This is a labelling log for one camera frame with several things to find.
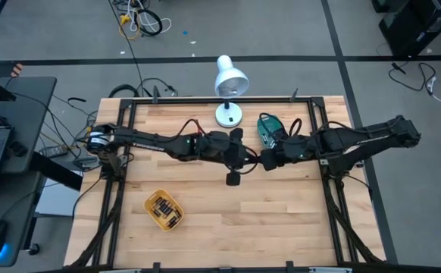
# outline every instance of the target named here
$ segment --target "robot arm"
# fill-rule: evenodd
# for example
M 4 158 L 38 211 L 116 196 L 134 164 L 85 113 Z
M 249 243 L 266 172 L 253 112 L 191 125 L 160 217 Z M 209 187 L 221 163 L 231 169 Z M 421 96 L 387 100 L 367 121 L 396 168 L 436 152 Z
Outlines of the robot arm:
M 266 171 L 270 171 L 286 163 L 320 160 L 336 177 L 350 171 L 355 163 L 388 148 L 414 147 L 420 138 L 421 134 L 413 123 L 402 116 L 357 129 L 324 126 L 311 136 L 279 139 L 273 149 L 261 151 L 261 163 Z
M 202 160 L 224 164 L 230 170 L 227 175 L 229 186 L 239 185 L 241 174 L 237 170 L 258 162 L 257 156 L 248 153 L 242 144 L 242 129 L 239 128 L 232 130 L 229 135 L 212 131 L 169 137 L 106 124 L 94 127 L 87 150 L 99 157 L 106 174 L 121 177 L 124 162 L 116 154 L 120 147 L 125 146 L 165 152 L 182 162 Z

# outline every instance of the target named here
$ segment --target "black box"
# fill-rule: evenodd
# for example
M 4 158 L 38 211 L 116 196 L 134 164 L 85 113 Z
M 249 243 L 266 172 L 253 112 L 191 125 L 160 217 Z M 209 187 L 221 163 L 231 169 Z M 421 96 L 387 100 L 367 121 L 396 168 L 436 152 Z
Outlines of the black box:
M 417 56 L 441 33 L 441 0 L 400 1 L 379 28 L 395 56 Z

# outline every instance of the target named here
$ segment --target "wooden tabletop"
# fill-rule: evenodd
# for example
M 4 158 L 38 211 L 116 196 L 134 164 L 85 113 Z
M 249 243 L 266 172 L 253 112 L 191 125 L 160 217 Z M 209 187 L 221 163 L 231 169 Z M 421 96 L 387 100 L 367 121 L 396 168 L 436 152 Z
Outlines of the wooden tabletop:
M 351 125 L 342 96 L 324 97 L 328 119 Z M 119 99 L 103 99 L 97 124 L 116 123 Z M 256 121 L 260 112 L 276 115 L 285 126 L 303 120 L 301 133 L 308 135 L 308 109 L 303 103 L 241 104 L 243 143 L 260 152 Z M 185 121 L 196 118 L 206 131 L 219 127 L 214 118 L 217 104 L 140 105 L 135 128 L 172 136 Z M 183 133 L 196 132 L 190 124 Z M 161 152 L 132 149 L 117 240 L 115 268 L 283 267 L 335 265 L 320 170 L 317 162 L 286 165 L 266 172 L 258 166 L 241 177 L 241 185 L 228 187 L 223 165 L 209 162 L 179 162 Z M 363 171 L 351 175 L 364 180 Z M 81 192 L 99 177 L 98 171 L 84 176 Z M 355 231 L 376 256 L 384 259 L 374 210 L 367 188 L 345 178 L 345 194 Z M 64 264 L 72 263 L 95 234 L 105 182 L 87 193 L 77 206 Z M 179 227 L 163 232 L 143 209 L 144 201 L 164 189 L 185 210 Z M 339 226 L 346 260 L 349 252 Z M 106 252 L 102 252 L 102 262 Z

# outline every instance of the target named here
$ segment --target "desk lamp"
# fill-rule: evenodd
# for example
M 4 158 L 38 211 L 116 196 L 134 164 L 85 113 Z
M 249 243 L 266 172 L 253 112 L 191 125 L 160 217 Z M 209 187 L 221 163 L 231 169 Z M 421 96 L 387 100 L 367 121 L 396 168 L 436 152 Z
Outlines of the desk lamp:
M 217 107 L 215 120 L 220 126 L 232 128 L 241 123 L 241 108 L 229 99 L 241 96 L 249 88 L 246 75 L 233 66 L 229 56 L 222 55 L 217 60 L 219 74 L 215 80 L 215 94 L 224 99 L 224 103 Z

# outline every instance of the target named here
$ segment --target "yellow cable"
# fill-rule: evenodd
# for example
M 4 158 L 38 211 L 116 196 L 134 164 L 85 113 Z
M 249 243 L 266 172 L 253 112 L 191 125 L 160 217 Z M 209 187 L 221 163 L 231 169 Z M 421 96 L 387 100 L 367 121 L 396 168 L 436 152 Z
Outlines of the yellow cable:
M 133 10 L 133 12 L 135 12 L 135 15 L 138 17 L 138 11 Z M 126 38 L 128 40 L 134 40 L 134 39 L 136 39 L 136 37 L 138 37 L 139 27 L 136 28 L 136 33 L 135 33 L 135 36 L 133 36 L 133 37 L 128 37 L 122 27 L 124 24 L 126 24 L 127 22 L 130 22 L 130 21 L 131 21 L 131 19 L 127 15 L 121 15 L 120 16 L 120 26 L 119 26 L 118 31 L 123 38 Z
M 138 37 L 138 34 L 139 34 L 139 28 L 138 28 L 138 30 L 136 30 L 136 34 L 135 34 L 135 36 L 133 36 L 133 37 L 128 37 L 128 36 L 126 36 L 126 34 L 124 34 L 124 30 L 120 27 L 120 29 L 119 29 L 119 32 L 120 32 L 120 35 L 123 37 L 123 38 L 126 38 L 126 39 L 128 39 L 128 40 L 134 40 L 134 39 L 136 39 L 136 37 Z
M 52 141 L 53 143 L 62 146 L 62 144 L 60 144 L 59 142 L 55 141 L 53 138 L 51 138 L 50 136 L 44 134 L 43 132 L 40 132 L 41 135 L 43 135 L 45 138 L 49 139 L 50 141 Z

